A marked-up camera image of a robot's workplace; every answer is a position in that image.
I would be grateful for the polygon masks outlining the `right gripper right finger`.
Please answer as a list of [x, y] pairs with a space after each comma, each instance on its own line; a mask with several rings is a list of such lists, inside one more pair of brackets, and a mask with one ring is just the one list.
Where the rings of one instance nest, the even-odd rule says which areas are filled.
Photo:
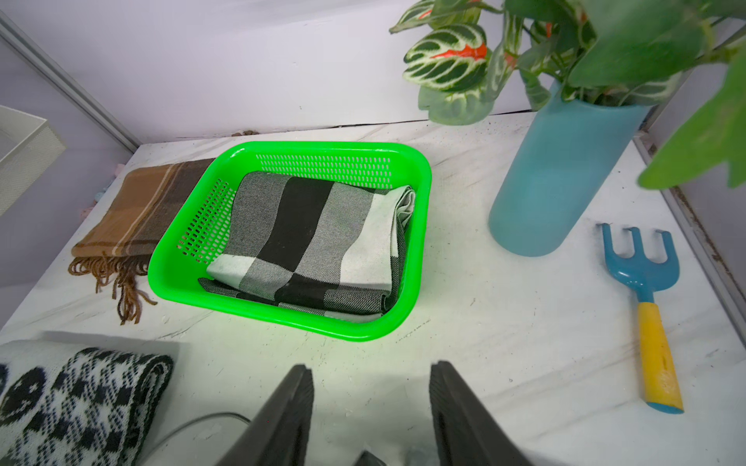
[[454, 365], [431, 366], [429, 399], [442, 465], [528, 465]]

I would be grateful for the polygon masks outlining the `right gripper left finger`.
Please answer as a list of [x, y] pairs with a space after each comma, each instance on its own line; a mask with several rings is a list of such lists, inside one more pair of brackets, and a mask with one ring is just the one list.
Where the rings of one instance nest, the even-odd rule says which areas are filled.
[[314, 406], [312, 371], [291, 367], [221, 465], [303, 465]]

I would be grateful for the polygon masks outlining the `houndstooth smiley knit scarf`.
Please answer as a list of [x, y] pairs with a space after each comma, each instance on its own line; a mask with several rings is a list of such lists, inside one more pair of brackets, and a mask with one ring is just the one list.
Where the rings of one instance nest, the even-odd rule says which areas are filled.
[[2, 464], [134, 464], [173, 370], [173, 358], [157, 353], [2, 345]]

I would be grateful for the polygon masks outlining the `black white checked scarf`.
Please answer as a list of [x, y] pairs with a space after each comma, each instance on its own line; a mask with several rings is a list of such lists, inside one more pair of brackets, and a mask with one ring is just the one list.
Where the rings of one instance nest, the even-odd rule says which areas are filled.
[[227, 245], [199, 283], [218, 295], [372, 322], [398, 301], [415, 200], [411, 186], [252, 172], [234, 198]]

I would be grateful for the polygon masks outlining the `brown plaid fringed scarf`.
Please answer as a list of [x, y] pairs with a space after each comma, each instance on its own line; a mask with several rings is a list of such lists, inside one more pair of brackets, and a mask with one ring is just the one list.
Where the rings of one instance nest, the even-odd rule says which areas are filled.
[[155, 301], [139, 289], [162, 236], [182, 209], [210, 159], [146, 167], [126, 175], [104, 217], [72, 248], [72, 276], [91, 275], [95, 291], [112, 287], [120, 322], [140, 322]]

